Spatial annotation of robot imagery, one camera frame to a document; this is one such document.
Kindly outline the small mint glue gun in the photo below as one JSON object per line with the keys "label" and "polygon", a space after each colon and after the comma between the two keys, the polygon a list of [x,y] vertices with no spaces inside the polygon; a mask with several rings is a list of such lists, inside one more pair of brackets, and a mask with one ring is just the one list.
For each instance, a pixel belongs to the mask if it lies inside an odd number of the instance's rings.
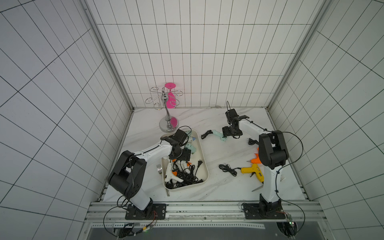
{"label": "small mint glue gun", "polygon": [[197,151],[197,148],[192,145],[191,142],[187,142],[185,145],[185,149],[188,149],[191,151],[191,154],[194,154]]}

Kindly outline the cream plastic storage box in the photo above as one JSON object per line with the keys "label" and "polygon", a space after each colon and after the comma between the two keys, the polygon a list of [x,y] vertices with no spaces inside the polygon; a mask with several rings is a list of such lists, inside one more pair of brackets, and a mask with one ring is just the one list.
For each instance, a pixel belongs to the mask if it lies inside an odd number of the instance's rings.
{"label": "cream plastic storage box", "polygon": [[205,183],[209,178],[209,171],[203,154],[203,148],[200,143],[200,137],[198,133],[187,126],[180,127],[180,131],[185,132],[187,135],[182,142],[181,151],[185,149],[187,142],[191,142],[194,147],[197,148],[197,151],[194,154],[191,154],[191,159],[189,162],[178,161],[176,158],[164,157],[161,160],[161,165],[163,168],[163,178],[165,178],[166,169],[169,162],[173,163],[174,174],[179,178],[183,179],[183,183],[178,183],[175,180],[171,180],[166,184],[166,187],[169,191],[180,191],[185,190],[191,187],[197,187]]}

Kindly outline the white glue gun orange trigger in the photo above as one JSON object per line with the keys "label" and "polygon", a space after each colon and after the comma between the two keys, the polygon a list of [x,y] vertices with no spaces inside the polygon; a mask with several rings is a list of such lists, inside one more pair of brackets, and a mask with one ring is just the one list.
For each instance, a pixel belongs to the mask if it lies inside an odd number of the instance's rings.
{"label": "white glue gun orange trigger", "polygon": [[175,180],[178,183],[183,183],[184,182],[183,179],[179,178],[177,175],[174,174],[173,163],[169,162],[168,166],[167,166],[167,169],[166,169],[164,181],[165,181],[165,183],[168,183],[171,180]]}

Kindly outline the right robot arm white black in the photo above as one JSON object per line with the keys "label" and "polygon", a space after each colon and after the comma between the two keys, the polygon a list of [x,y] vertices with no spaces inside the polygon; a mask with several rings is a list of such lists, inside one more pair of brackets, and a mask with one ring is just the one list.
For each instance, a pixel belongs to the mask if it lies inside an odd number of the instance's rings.
{"label": "right robot arm white black", "polygon": [[223,127],[224,137],[239,138],[243,133],[253,139],[258,138],[258,154],[264,165],[264,187],[260,194],[259,212],[275,213],[281,208],[282,200],[278,196],[280,171],[289,158],[284,134],[281,131],[270,131],[249,120],[246,115],[239,116],[235,109],[226,111],[228,126]]}

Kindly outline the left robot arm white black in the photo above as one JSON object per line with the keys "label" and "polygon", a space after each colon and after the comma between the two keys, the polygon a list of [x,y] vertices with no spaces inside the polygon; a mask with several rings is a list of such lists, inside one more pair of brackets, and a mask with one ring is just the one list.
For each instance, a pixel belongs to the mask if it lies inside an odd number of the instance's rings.
{"label": "left robot arm white black", "polygon": [[183,153],[188,134],[178,129],[170,136],[163,136],[157,145],[141,152],[124,151],[108,177],[108,184],[142,212],[152,211],[152,199],[143,191],[142,183],[148,162],[169,157],[176,159]]}

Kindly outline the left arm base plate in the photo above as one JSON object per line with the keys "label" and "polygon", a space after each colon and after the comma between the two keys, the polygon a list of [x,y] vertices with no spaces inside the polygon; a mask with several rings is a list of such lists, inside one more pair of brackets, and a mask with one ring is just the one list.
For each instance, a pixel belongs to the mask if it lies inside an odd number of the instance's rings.
{"label": "left arm base plate", "polygon": [[154,204],[152,202],[144,210],[139,210],[133,204],[128,205],[126,220],[164,220],[166,218],[167,205]]}

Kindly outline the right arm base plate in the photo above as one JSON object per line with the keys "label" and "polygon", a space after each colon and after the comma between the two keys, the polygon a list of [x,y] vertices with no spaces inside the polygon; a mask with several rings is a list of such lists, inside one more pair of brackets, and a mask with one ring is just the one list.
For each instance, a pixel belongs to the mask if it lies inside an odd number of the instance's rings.
{"label": "right arm base plate", "polygon": [[272,204],[256,203],[241,205],[247,220],[285,220],[286,215],[282,212],[282,206],[278,202]]}

